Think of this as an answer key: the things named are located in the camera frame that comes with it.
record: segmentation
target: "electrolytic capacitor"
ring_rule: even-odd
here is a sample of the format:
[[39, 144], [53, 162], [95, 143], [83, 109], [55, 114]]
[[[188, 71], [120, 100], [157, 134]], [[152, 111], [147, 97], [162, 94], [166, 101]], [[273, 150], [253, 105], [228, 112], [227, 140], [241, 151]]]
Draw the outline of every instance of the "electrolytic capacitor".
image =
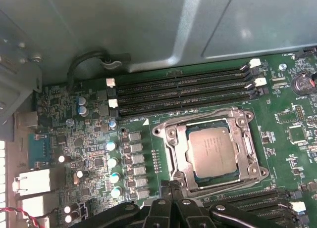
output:
[[58, 161], [60, 162], [60, 163], [64, 163], [64, 162], [66, 162], [66, 163], [68, 163], [68, 162], [71, 162], [73, 159], [71, 158], [71, 156], [69, 156], [69, 155], [61, 155], [61, 156], [59, 156], [59, 158], [58, 158]]
[[89, 114], [89, 110], [88, 108], [86, 108], [85, 106], [80, 106], [78, 108], [78, 113], [83, 116], [83, 117], [86, 117], [88, 114]]
[[89, 176], [89, 172], [87, 171], [87, 170], [79, 170], [79, 171], [77, 171], [77, 177], [78, 178], [86, 178], [86, 177], [88, 177]]
[[106, 149], [107, 149], [108, 151], [114, 151], [116, 148], [117, 148], [117, 145], [116, 145], [116, 143], [114, 143], [113, 141], [109, 141], [109, 142], [106, 144]]
[[111, 197], [118, 198], [122, 194], [122, 188], [121, 187], [114, 187], [113, 190], [111, 190]]
[[109, 127], [111, 130], [116, 130], [118, 127], [118, 123], [116, 120], [111, 120], [109, 121]]
[[66, 206], [64, 208], [64, 212], [66, 214], [71, 213], [73, 211], [75, 211], [78, 208], [78, 203], [77, 202], [73, 202], [72, 204], [70, 204], [69, 206]]
[[77, 218], [79, 218], [79, 212], [75, 211], [75, 212], [72, 212], [69, 215], [67, 215], [65, 217], [65, 221], [66, 221], [66, 223], [71, 223], [73, 220], [75, 220]]
[[87, 106], [87, 101], [86, 101], [86, 99], [85, 99], [84, 97], [82, 97], [82, 96], [79, 96], [79, 97], [77, 98], [77, 103], [78, 103], [79, 106]]
[[107, 165], [109, 169], [116, 167], [118, 163], [119, 163], [119, 160], [117, 158], [110, 158], [107, 161]]
[[109, 180], [110, 183], [117, 183], [120, 181], [121, 175], [119, 173], [113, 173], [110, 175]]

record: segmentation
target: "red wire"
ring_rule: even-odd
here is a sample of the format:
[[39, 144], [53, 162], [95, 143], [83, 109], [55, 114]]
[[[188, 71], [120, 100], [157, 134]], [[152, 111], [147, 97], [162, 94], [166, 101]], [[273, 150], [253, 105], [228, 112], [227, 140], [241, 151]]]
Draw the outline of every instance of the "red wire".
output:
[[32, 221], [33, 225], [35, 227], [38, 227], [38, 228], [45, 228], [43, 226], [41, 226], [37, 219], [35, 217], [32, 217], [30, 216], [26, 211], [24, 211], [23, 209], [21, 208], [15, 208], [15, 207], [4, 207], [4, 208], [0, 208], [0, 212], [20, 212], [22, 213], [24, 216], [28, 217], [28, 219], [30, 221]]

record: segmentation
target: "motherboard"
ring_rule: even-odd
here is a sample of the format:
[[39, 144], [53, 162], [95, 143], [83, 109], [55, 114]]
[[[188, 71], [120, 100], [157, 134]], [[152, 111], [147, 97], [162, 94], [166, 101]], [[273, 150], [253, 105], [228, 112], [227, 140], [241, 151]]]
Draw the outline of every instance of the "motherboard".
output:
[[315, 72], [310, 50], [46, 86], [29, 167], [65, 168], [61, 228], [158, 198], [161, 180], [206, 207], [317, 227]]

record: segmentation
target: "cpu socket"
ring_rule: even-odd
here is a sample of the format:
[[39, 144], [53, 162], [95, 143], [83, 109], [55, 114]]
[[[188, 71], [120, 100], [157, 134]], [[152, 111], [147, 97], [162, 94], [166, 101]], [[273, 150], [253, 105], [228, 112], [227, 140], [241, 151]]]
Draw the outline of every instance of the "cpu socket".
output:
[[237, 107], [173, 118], [153, 128], [164, 141], [169, 176], [198, 198], [251, 187], [268, 176], [259, 166], [248, 123]]

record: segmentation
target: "green circuit board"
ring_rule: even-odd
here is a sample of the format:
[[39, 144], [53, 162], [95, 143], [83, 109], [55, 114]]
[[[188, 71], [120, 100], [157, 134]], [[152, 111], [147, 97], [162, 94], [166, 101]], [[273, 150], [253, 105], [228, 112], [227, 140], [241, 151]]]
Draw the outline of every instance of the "green circuit board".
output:
[[[164, 78], [179, 72], [184, 75], [212, 72], [213, 69], [243, 65], [250, 59], [121, 75], [115, 77], [115, 80], [117, 84], [125, 84], [130, 81]], [[296, 226], [317, 227], [317, 187], [308, 185], [317, 182], [317, 94], [298, 96], [290, 87], [291, 80], [297, 74], [313, 73], [317, 70], [316, 57], [310, 55], [294, 60], [293, 54], [288, 53], [263, 56], [259, 59], [261, 66], [255, 69], [260, 76], [266, 78], [267, 84], [264, 86], [264, 94], [254, 100], [118, 120], [115, 130], [109, 129], [110, 117], [103, 113], [103, 107], [107, 105], [107, 98], [104, 96], [107, 89], [105, 79], [82, 81], [72, 94], [67, 93], [66, 84], [46, 86], [43, 93], [35, 95], [34, 106], [41, 117], [52, 118], [52, 130], [43, 132], [50, 138], [50, 156], [48, 158], [47, 154], [34, 155], [32, 152], [30, 154], [34, 156], [29, 158], [29, 166], [32, 167], [34, 161], [43, 162], [43, 166], [55, 166], [58, 164], [58, 156], [62, 154], [74, 158], [73, 162], [65, 163], [66, 186], [59, 190], [61, 208], [71, 202], [87, 199], [91, 200], [94, 214], [123, 201], [133, 200], [141, 205], [147, 198], [159, 197], [159, 181], [169, 179], [165, 148], [162, 139], [153, 136], [153, 128], [173, 117], [236, 106], [254, 113], [255, 118], [249, 127], [259, 163], [269, 170], [269, 176], [253, 187], [221, 193], [202, 200], [210, 201], [273, 188], [300, 190], [303, 194], [300, 201], [304, 201], [306, 205], [310, 222]], [[279, 70], [281, 63], [287, 65], [286, 70]], [[86, 117], [78, 114], [76, 99], [79, 96], [84, 97], [88, 103], [86, 107], [89, 109], [89, 115]], [[66, 125], [67, 119], [74, 120], [72, 127]], [[142, 199], [131, 196], [136, 192], [136, 188], [127, 185], [129, 179], [133, 181], [135, 178], [127, 174], [127, 158], [124, 155], [122, 138], [132, 133], [141, 135], [138, 143], [143, 147], [139, 154], [143, 155], [144, 161], [138, 165], [146, 167], [147, 184], [143, 188], [148, 192], [148, 196]], [[110, 141], [117, 145], [114, 151], [106, 149], [106, 144]], [[34, 144], [32, 136], [29, 144]], [[109, 169], [107, 161], [113, 157], [118, 159], [119, 164]], [[78, 170], [88, 170], [90, 174], [75, 185], [73, 175]], [[121, 174], [121, 178], [118, 183], [112, 184], [109, 177], [115, 172]], [[117, 199], [110, 195], [115, 186], [122, 188]], [[59, 212], [58, 216], [60, 227], [70, 226], [64, 222], [63, 212]]]

